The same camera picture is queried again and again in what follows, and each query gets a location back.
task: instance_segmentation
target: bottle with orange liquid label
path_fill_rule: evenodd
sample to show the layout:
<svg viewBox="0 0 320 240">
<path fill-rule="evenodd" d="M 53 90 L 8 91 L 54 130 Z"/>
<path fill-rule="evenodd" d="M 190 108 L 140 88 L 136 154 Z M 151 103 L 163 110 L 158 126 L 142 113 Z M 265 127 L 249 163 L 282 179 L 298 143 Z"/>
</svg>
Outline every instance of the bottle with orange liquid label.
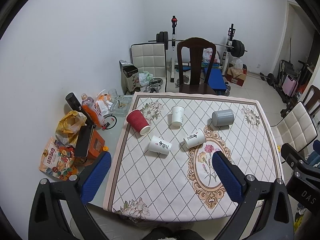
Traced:
<svg viewBox="0 0 320 240">
<path fill-rule="evenodd" d="M 92 121 L 101 128 L 105 125 L 105 119 L 101 114 L 100 107 L 95 103 L 92 97 L 88 97 L 86 94 L 81 95 L 83 100 L 81 105 L 82 108 L 90 115 Z"/>
</svg>

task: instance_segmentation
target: gray cup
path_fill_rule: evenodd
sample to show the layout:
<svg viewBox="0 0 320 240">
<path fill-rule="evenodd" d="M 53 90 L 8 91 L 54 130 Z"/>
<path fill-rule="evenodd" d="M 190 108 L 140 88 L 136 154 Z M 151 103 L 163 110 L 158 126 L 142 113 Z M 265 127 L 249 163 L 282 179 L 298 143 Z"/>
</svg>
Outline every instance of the gray cup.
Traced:
<svg viewBox="0 0 320 240">
<path fill-rule="evenodd" d="M 235 116 L 231 109 L 212 113 L 212 124 L 214 126 L 232 125 L 234 121 Z"/>
</svg>

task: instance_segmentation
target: red cup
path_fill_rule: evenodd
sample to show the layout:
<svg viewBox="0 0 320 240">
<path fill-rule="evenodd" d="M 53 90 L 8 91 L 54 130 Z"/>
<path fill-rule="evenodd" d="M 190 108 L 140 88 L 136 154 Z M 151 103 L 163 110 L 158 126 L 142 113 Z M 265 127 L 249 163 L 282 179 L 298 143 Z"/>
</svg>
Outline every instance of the red cup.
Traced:
<svg viewBox="0 0 320 240">
<path fill-rule="evenodd" d="M 127 116 L 127 122 L 137 131 L 140 135 L 145 135 L 150 131 L 151 127 L 139 109 L 131 111 Z"/>
</svg>

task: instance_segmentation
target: floral tablecloth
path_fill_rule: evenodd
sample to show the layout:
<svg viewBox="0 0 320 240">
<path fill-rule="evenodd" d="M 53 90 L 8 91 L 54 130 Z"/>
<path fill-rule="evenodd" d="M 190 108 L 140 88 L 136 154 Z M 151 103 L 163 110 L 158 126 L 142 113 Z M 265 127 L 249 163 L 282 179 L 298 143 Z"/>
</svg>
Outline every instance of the floral tablecloth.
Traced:
<svg viewBox="0 0 320 240">
<path fill-rule="evenodd" d="M 181 127 L 171 125 L 172 106 L 185 108 Z M 141 136 L 127 123 L 119 138 L 103 208 L 132 220 L 198 221 L 230 216 L 230 200 L 211 163 L 220 150 L 244 174 L 283 178 L 270 125 L 258 101 L 213 95 L 135 93 L 151 131 Z M 214 127 L 213 111 L 231 109 L 233 125 Z M 183 138 L 197 129 L 207 142 L 187 149 Z M 153 135 L 172 143 L 168 156 L 148 150 Z"/>
</svg>

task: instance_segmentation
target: black thermos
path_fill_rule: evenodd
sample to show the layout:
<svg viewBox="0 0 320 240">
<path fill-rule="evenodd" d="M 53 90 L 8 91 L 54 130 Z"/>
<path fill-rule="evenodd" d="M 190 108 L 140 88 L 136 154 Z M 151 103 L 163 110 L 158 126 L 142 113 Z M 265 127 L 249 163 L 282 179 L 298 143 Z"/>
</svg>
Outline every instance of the black thermos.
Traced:
<svg viewBox="0 0 320 240">
<path fill-rule="evenodd" d="M 82 114 L 84 114 L 87 117 L 87 120 L 85 121 L 85 123 L 87 125 L 93 125 L 93 127 L 95 127 L 91 117 L 89 116 L 89 114 L 86 111 L 83 110 L 79 100 L 76 98 L 74 93 L 69 93 L 66 96 L 66 101 L 72 110 L 81 112 Z"/>
</svg>

